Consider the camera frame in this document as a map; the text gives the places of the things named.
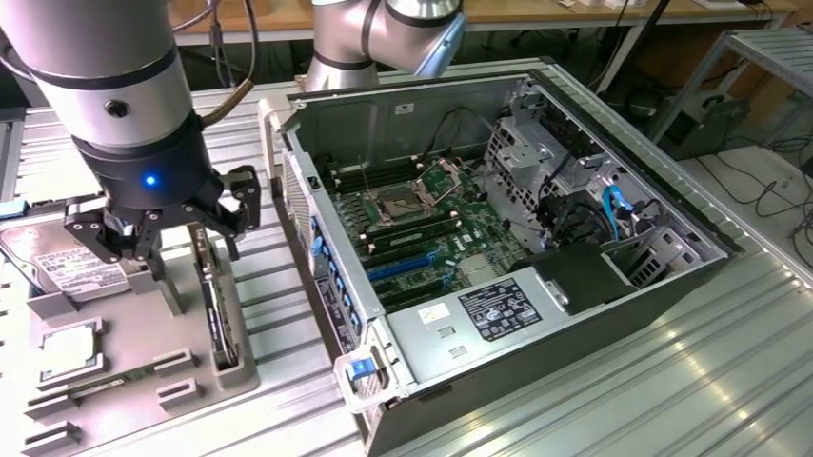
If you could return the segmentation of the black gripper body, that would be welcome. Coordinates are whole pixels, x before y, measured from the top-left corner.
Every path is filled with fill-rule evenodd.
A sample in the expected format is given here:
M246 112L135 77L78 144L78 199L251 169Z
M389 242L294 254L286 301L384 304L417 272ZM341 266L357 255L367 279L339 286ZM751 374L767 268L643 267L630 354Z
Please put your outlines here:
M115 213L185 204L214 209L223 183L205 145L201 117L191 112L162 140L137 147L101 146L72 139Z

